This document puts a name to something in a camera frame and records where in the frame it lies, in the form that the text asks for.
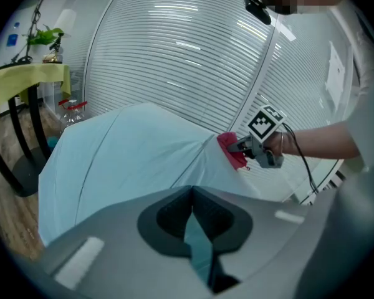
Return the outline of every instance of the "person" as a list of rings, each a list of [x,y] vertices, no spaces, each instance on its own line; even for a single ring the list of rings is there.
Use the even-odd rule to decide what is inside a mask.
[[[343,0],[261,1],[274,12],[288,15],[321,12]],[[368,77],[366,77],[366,83],[371,83]],[[325,159],[350,159],[360,155],[344,121],[311,130],[294,130],[294,133],[304,156]],[[278,156],[281,154],[299,155],[294,139],[287,132],[275,132],[264,142],[264,146]]]

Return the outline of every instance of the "light blue cloth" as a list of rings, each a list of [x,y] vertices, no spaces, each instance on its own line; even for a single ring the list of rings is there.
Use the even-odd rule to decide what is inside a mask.
[[[257,197],[211,131],[154,104],[132,105],[65,129],[39,176],[44,245],[100,209],[184,185]]]

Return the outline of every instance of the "table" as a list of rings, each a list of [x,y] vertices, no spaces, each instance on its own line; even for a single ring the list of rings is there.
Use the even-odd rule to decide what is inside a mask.
[[[44,135],[37,101],[39,82],[61,81],[65,97],[70,96],[69,67],[64,64],[10,64],[0,67],[0,106],[8,101],[11,121],[24,155],[14,165],[12,171],[0,155],[0,173],[21,197],[37,192],[38,177],[51,151]],[[19,123],[15,96],[29,105],[32,125],[39,147],[29,149]]]

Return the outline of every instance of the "gray surface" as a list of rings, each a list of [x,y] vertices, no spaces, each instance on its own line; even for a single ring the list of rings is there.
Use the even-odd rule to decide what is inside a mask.
[[[42,266],[52,273],[55,267],[63,264],[68,256],[64,253],[69,254],[69,248],[75,250],[80,241],[92,236],[102,239],[105,246],[82,279],[78,293],[92,298],[210,296],[203,280],[208,274],[204,267],[211,254],[208,241],[196,234],[199,231],[197,223],[190,222],[186,232],[186,241],[194,248],[192,262],[160,255],[137,231],[141,211],[178,190],[158,192],[97,212],[54,241],[41,260]],[[320,238],[334,193],[323,193],[315,207],[309,208],[255,200],[210,188],[206,190],[243,208],[254,221],[253,230],[242,248],[220,256],[225,273],[243,282],[233,289],[249,285],[255,293],[270,294],[268,298],[272,298],[278,292],[284,292],[285,283],[296,284]],[[275,211],[280,209],[305,216],[304,223],[292,224],[275,218]]]
[[[151,194],[105,208],[46,249],[41,265],[51,262],[78,240],[97,237],[105,242],[102,252],[81,281],[77,292],[90,298],[206,298],[211,292],[199,279],[189,259],[160,255],[140,236],[137,219],[155,201],[178,191]]]
[[[369,260],[372,253],[372,264]],[[374,277],[374,169],[350,177],[335,195],[335,200],[305,271],[297,287],[296,299],[323,298],[359,267],[371,269]],[[356,274],[353,282],[365,284],[367,276]],[[366,280],[371,287],[371,278]]]
[[[310,211],[306,215],[305,222],[296,230],[293,238],[282,245],[271,260],[257,273],[252,273],[244,283],[225,291],[219,298],[247,298],[253,293],[256,298],[293,298],[299,278],[319,242],[334,197],[335,192],[323,192],[317,198],[314,206],[309,208]],[[252,240],[246,248],[251,250],[253,247],[254,241]],[[227,273],[231,271],[233,266],[237,268],[233,259],[237,260],[238,255],[238,253],[232,254],[228,258],[227,264],[224,264]],[[237,273],[250,270],[248,262],[240,261],[239,266],[236,269]]]

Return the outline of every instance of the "window blind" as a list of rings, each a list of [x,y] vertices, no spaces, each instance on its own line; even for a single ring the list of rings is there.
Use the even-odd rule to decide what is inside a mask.
[[[75,11],[76,18],[71,38],[62,39],[64,63],[70,67],[70,79],[73,96],[82,98],[83,78],[87,54],[97,24],[111,0],[67,0],[64,9]]]
[[[89,110],[153,102],[222,133],[252,87],[273,30],[242,0],[114,0],[89,59]]]

